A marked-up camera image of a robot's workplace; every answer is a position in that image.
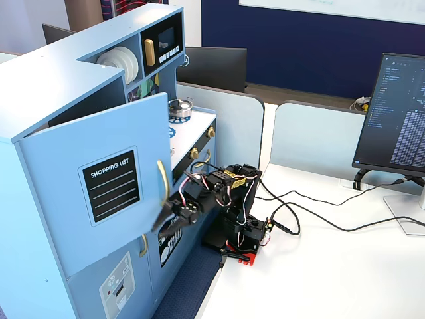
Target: red wire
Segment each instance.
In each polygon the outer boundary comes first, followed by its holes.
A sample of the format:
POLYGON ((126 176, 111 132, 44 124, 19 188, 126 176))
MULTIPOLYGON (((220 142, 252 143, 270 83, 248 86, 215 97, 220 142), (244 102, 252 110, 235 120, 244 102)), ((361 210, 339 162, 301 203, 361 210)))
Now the red wire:
POLYGON ((135 4, 138 4, 138 3, 141 3, 142 5, 145 5, 145 4, 146 4, 146 2, 135 1, 135 2, 128 3, 127 5, 123 5, 122 7, 117 8, 117 10, 122 10, 122 9, 124 9, 125 7, 128 7, 129 5, 135 5, 135 4))
POLYGON ((120 1, 120 2, 117 2, 115 5, 120 5, 121 3, 123 3, 123 2, 127 2, 127 0, 122 0, 122 1, 120 1))
POLYGON ((267 243, 265 243, 264 245, 261 245, 261 244, 260 244, 260 246, 266 246, 266 245, 268 244, 268 242, 270 241, 270 238, 272 238, 272 236, 271 236, 271 235, 268 237, 267 243))

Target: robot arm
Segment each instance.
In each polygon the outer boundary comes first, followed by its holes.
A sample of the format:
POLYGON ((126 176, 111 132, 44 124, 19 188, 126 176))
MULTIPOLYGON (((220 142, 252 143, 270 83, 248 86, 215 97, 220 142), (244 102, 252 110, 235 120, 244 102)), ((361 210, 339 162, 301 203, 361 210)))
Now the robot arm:
POLYGON ((201 214, 218 209, 220 232, 226 237, 227 250, 222 254, 240 258, 252 265, 260 241, 265 237, 268 219, 259 221, 250 215, 255 192, 262 172, 248 165, 232 165, 202 175, 188 176, 164 205, 153 230, 170 215, 178 216, 176 222, 159 236, 172 235, 182 227, 197 222, 201 214))

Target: blue wall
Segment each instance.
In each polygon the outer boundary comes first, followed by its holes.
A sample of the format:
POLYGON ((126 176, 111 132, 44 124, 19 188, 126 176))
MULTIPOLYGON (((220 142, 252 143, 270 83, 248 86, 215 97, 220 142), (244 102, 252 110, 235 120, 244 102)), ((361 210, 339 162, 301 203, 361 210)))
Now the blue wall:
POLYGON ((247 82, 370 96, 383 52, 425 55, 425 25, 202 0, 202 43, 248 48, 247 82))

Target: dark blue carpet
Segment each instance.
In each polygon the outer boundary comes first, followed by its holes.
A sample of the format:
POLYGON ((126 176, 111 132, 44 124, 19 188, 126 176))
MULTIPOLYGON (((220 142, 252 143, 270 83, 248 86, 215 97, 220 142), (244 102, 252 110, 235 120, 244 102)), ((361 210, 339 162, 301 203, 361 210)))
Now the dark blue carpet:
POLYGON ((221 261, 218 251, 195 244, 177 273, 153 319, 192 319, 213 281, 221 261))
POLYGON ((7 319, 5 313, 2 311, 0 307, 0 319, 7 319))

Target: monitor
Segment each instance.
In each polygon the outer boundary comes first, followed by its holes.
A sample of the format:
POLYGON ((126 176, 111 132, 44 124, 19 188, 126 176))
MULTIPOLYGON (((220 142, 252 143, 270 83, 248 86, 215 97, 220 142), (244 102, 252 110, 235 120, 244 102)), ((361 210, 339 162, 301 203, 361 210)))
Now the monitor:
MULTIPOLYGON (((383 55, 353 167, 425 176, 425 56, 383 55)), ((425 221, 425 193, 384 200, 394 216, 425 221)), ((399 222, 409 235, 425 235, 399 222)))
POLYGON ((177 81, 245 92, 246 48, 186 47, 189 64, 177 68, 177 81))
POLYGON ((48 45, 75 33, 75 31, 62 29, 53 25, 46 25, 44 23, 42 24, 42 30, 48 45))

